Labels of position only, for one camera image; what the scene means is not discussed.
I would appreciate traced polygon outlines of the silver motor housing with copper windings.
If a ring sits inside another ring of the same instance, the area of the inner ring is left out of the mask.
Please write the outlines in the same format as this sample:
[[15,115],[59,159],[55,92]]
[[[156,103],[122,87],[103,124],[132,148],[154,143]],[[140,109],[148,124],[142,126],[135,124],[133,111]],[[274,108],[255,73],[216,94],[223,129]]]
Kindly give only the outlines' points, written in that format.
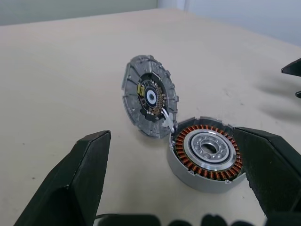
[[173,174],[204,193],[225,193],[237,186],[246,173],[233,129],[210,117],[194,117],[175,124],[167,152]]

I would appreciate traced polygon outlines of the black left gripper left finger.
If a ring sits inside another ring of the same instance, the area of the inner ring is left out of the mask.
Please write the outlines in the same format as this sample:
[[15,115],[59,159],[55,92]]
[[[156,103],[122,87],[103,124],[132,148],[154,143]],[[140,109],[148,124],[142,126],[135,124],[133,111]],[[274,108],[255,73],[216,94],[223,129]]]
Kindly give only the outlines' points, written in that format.
[[48,173],[14,226],[93,226],[110,142],[109,130],[78,140]]

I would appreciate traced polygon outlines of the small grey metal part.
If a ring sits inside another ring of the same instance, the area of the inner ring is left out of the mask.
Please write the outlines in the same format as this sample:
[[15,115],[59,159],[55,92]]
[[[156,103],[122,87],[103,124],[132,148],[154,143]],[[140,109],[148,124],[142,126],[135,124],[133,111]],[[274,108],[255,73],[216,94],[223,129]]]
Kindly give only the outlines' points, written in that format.
[[174,133],[179,97],[170,72],[152,55],[127,63],[122,91],[127,115],[143,134],[162,139]]

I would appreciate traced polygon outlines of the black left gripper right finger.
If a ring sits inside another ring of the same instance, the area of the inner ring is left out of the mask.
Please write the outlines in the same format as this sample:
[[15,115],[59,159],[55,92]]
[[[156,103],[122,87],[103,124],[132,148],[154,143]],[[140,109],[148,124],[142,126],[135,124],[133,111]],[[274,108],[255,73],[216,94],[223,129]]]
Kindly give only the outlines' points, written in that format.
[[301,226],[301,154],[281,136],[235,127],[246,177],[261,209],[265,226]]

